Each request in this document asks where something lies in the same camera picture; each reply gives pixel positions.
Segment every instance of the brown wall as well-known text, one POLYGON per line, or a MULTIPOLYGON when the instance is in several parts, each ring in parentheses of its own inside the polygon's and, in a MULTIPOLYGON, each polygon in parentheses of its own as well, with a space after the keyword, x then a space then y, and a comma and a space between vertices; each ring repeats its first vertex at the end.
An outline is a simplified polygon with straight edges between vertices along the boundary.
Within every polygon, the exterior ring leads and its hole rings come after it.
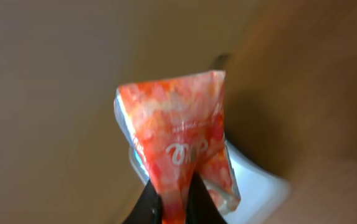
POLYGON ((227 135, 292 185, 266 223, 357 223, 357 1, 272 0, 245 33, 227 135))
POLYGON ((143 186, 117 85, 208 69, 260 3, 0 0, 0 223, 121 220, 143 186))

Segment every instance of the crumpled packaging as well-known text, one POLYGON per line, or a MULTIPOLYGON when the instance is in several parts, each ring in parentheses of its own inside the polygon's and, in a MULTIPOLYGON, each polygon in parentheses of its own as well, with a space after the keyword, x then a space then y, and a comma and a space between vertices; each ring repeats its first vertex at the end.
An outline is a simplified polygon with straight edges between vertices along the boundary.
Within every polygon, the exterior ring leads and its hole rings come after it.
POLYGON ((212 70, 117 88, 116 119, 161 195, 163 223, 185 222, 194 172, 222 214, 240 202, 225 147, 224 78, 212 70))

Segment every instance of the orange snack bag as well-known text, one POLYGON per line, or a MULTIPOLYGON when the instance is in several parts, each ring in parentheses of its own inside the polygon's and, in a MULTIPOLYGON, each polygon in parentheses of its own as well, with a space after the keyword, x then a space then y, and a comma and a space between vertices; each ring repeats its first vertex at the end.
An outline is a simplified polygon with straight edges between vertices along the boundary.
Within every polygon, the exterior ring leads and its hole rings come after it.
POLYGON ((219 189, 231 194, 236 184, 230 169, 210 172, 231 168, 224 154, 224 77, 210 71, 117 89, 117 120, 161 195, 163 223, 184 223, 195 169, 216 190, 214 198, 219 189))

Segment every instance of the white tray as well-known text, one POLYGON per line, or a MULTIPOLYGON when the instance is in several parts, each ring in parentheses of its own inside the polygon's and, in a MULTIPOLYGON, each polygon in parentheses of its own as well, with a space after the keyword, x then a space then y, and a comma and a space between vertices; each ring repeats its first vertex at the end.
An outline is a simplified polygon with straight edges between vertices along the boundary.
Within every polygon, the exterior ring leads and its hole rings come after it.
MULTIPOLYGON (((290 187, 286 181, 258 168, 230 142, 226 142, 242 200, 236 211, 224 215, 227 223, 259 224, 287 198, 290 187)), ((130 148, 130 161, 144 184, 149 177, 130 148)))

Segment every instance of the beige wall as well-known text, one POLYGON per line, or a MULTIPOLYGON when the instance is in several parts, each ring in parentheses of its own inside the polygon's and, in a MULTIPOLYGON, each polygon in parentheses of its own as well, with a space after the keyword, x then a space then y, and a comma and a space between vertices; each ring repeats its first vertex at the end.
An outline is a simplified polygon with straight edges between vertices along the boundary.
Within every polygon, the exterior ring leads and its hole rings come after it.
POLYGON ((142 184, 120 83, 208 69, 261 1, 0 1, 0 223, 106 223, 142 184))

